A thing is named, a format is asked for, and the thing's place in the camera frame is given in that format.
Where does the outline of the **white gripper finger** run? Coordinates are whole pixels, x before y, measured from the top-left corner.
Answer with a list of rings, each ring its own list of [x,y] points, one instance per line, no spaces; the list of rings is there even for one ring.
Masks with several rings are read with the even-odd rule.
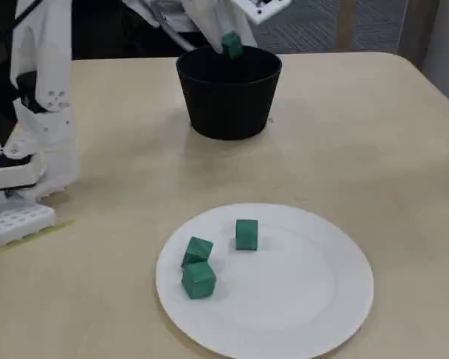
[[[186,14],[217,53],[223,53],[222,38],[226,34],[222,1],[182,0]]]
[[[243,45],[257,47],[248,17],[245,12],[233,1],[228,2],[228,11],[233,30],[240,36]]]

